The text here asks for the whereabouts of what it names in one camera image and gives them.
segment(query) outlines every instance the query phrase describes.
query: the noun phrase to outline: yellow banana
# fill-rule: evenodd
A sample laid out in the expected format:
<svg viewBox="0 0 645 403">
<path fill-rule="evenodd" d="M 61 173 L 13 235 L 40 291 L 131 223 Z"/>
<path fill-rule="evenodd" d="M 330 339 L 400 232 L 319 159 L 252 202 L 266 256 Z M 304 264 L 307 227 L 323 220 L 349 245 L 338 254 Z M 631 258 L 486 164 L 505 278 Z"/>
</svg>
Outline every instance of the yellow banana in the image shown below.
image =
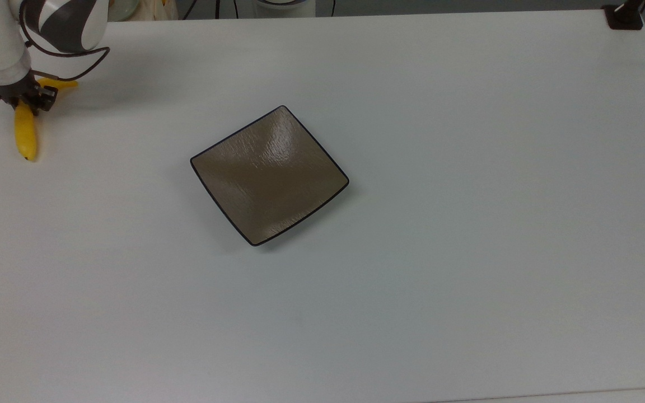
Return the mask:
<svg viewBox="0 0 645 403">
<path fill-rule="evenodd" d="M 23 103 L 18 103 L 13 113 L 13 135 L 15 135 L 18 152 L 29 161 L 36 158 L 36 128 L 34 128 L 34 113 Z"/>
<path fill-rule="evenodd" d="M 39 78 L 38 82 L 41 87 L 54 87 L 57 90 L 77 87 L 79 85 L 79 83 L 75 81 L 58 81 L 56 79 L 50 78 Z"/>
<path fill-rule="evenodd" d="M 57 81 L 56 79 L 42 78 L 39 79 L 39 85 L 41 87 L 54 87 L 61 90 L 77 87 L 79 84 L 75 81 Z M 33 161 L 36 158 L 36 126 L 34 125 L 34 113 L 23 102 L 18 103 L 13 113 L 13 134 L 15 135 L 18 152 L 26 160 Z"/>
</svg>

